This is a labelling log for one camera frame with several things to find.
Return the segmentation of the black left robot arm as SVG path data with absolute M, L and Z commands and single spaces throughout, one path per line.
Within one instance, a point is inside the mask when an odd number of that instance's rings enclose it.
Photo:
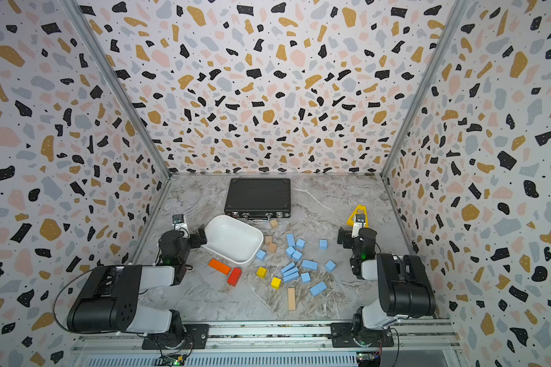
M 67 315 L 67 330 L 76 334 L 138 334 L 148 337 L 160 350 L 191 342 L 177 310 L 139 305 L 145 292 L 182 283 L 190 268 L 190 251 L 208 243 L 205 226 L 189 230 L 182 214 L 174 215 L 172 221 L 173 229 L 159 238 L 154 265 L 107 265 L 90 272 Z

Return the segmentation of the long speckled blue block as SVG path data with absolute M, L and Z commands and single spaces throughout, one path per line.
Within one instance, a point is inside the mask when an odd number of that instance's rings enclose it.
M 286 235 L 287 243 L 289 247 L 295 248 L 295 237 L 292 233 Z

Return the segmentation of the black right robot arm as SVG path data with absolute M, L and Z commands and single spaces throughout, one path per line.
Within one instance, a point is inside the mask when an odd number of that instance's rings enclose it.
M 339 229 L 338 244 L 351 250 L 350 269 L 359 280 L 376 281 L 378 299 L 358 308 L 350 323 L 331 325 L 335 348 L 393 347 L 397 334 L 393 324 L 431 317 L 436 298 L 418 255 L 382 252 L 377 232 L 367 227 L 366 214 L 356 213 L 351 230 Z

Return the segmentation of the white plastic tub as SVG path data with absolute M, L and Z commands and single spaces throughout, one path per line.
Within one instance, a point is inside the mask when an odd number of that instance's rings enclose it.
M 264 243 L 259 229 L 226 215 L 214 217 L 205 226 L 205 234 L 207 243 L 202 249 L 243 267 L 254 260 Z

